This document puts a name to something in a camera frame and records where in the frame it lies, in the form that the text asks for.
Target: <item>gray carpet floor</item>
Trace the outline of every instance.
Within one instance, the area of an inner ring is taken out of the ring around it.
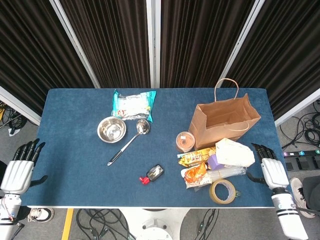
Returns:
[[[314,112],[313,106],[308,106],[296,116],[301,117],[306,113]],[[297,119],[290,118],[282,125],[282,130],[293,138],[296,134]],[[31,140],[37,135],[38,127],[30,124],[21,129],[21,131],[12,137],[8,135],[8,128],[0,130],[0,160],[8,163],[16,149]],[[278,136],[282,145],[289,140],[283,136],[279,127],[277,128]],[[307,144],[297,144],[289,146],[287,151],[297,150],[314,150],[313,146]],[[320,170],[292,172],[289,177],[298,177],[303,179],[309,176],[320,175]],[[78,228],[75,221],[77,209],[73,214],[70,240],[88,239]],[[181,240],[194,240],[197,235],[198,226],[206,212],[206,209],[192,209],[188,212],[181,226]],[[22,221],[25,228],[15,238],[15,240],[60,240],[65,223],[66,209],[55,209],[55,215],[52,221],[48,223],[28,222],[26,219]],[[83,216],[80,218],[82,223],[87,223],[88,218]],[[320,217],[305,218],[301,217],[303,225],[307,231],[310,240],[320,240]],[[209,240],[286,240],[279,220],[274,209],[221,209],[216,226],[208,238]]]

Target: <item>table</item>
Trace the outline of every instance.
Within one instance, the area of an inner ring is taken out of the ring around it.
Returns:
[[[150,91],[121,88],[120,94]],[[218,100],[234,97],[234,88],[216,90]],[[24,205],[54,208],[268,208],[273,207],[271,190],[251,182],[245,175],[228,178],[241,192],[232,203],[219,205],[209,196],[209,186],[195,192],[186,189],[178,164],[176,136],[187,131],[197,104],[214,100],[213,88],[156,89],[150,133],[141,135],[110,167],[107,163],[136,134],[136,121],[126,121],[127,133],[117,143],[105,143],[97,135],[99,122],[110,116],[114,89],[51,89],[47,95],[37,137],[46,142],[33,179],[48,175],[45,183],[30,188]],[[261,88],[240,88],[238,97],[248,93],[251,105],[261,115],[238,142],[250,147],[256,163],[248,170],[263,175],[251,143],[273,149],[284,164],[267,92]],[[140,176],[155,164],[164,174],[142,185]]]

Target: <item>robotic arm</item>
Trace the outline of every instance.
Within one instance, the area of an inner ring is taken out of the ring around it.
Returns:
[[[284,235],[291,240],[307,240],[308,235],[301,222],[292,195],[286,190],[289,185],[284,166],[274,151],[263,145],[254,144],[259,155],[264,178],[255,178],[250,173],[248,178],[255,183],[267,184],[272,190],[271,199],[279,218]]]
[[[35,141],[30,141],[19,147],[5,170],[0,187],[5,193],[0,200],[0,240],[11,239],[15,225],[20,228],[24,227],[16,221],[22,203],[20,195],[24,194],[29,187],[42,184],[48,178],[45,175],[39,180],[31,181],[41,149],[46,144],[42,142],[36,148],[38,142],[39,139],[37,138]]]

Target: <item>stainless steel bowl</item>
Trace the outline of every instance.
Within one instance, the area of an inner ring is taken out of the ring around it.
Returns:
[[[126,124],[122,119],[110,116],[99,123],[97,133],[102,141],[112,144],[120,141],[126,130]]]

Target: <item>black cable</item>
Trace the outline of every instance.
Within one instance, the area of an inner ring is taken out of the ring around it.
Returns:
[[[80,213],[82,212],[82,210],[84,210],[84,212],[90,217],[90,220],[88,222],[89,226],[85,226],[80,223]],[[96,224],[99,223],[102,225],[100,232],[98,232],[97,229],[94,227],[93,222],[96,222]],[[87,236],[89,240],[91,240],[92,237],[90,237],[86,231],[90,231],[95,240],[103,239],[103,236],[107,233],[110,233],[109,237],[113,237],[114,240],[118,240],[115,233],[117,233],[118,235],[120,235],[122,238],[126,240],[129,238],[129,236],[131,236],[133,239],[136,239],[130,233],[128,222],[125,216],[122,214],[122,212],[119,209],[79,209],[76,214],[76,223],[80,228],[80,230]],[[115,228],[112,226],[117,223],[120,223],[120,225],[126,231],[126,236],[123,235],[121,232],[115,230]]]
[[[9,128],[14,132],[15,130],[22,129],[28,121],[26,117],[22,116],[12,107],[4,105],[3,103],[0,103],[0,110],[4,111],[0,129],[4,126],[9,126]]]
[[[316,109],[315,102],[313,102],[312,105],[313,105],[314,110],[315,110],[317,113],[320,113],[320,111],[319,111],[318,109]]]
[[[14,240],[18,233],[20,233],[20,231],[25,227],[25,225],[20,222],[18,222],[16,225],[18,226],[18,229],[12,235],[11,240]]]
[[[310,114],[314,114],[314,116],[312,117],[312,119],[309,118],[305,118],[307,119],[307,121],[302,121],[302,119]],[[296,134],[294,136],[294,138],[290,138],[288,137],[281,125],[279,126],[280,131],[282,132],[282,134],[290,140],[289,143],[285,144],[284,146],[282,146],[282,149],[285,150],[288,146],[290,145],[294,145],[296,148],[296,144],[306,144],[306,145],[311,145],[314,147],[319,148],[320,146],[320,126],[319,126],[319,121],[316,119],[318,116],[320,116],[319,112],[310,112],[307,114],[304,114],[302,117],[298,118],[296,116],[293,116],[292,118],[298,119],[297,125],[296,125]],[[305,137],[305,141],[299,141],[300,138]]]
[[[208,218],[205,222],[206,216],[210,210],[211,210],[211,214],[208,216]],[[211,235],[211,233],[217,223],[218,217],[219,217],[219,209],[217,210],[217,214],[216,214],[216,209],[207,210],[204,217],[203,217],[203,220],[200,223],[200,227],[198,229],[198,235],[195,237],[194,240],[208,240],[209,236]],[[213,221],[214,221],[214,223],[213,223],[210,231],[207,234],[207,231]]]
[[[298,206],[296,207],[296,209],[298,209],[299,211],[307,212],[307,213],[310,213],[310,214],[316,214],[316,215],[320,216],[320,211],[312,210],[312,209],[309,209],[309,208],[302,208],[302,207],[298,207]]]

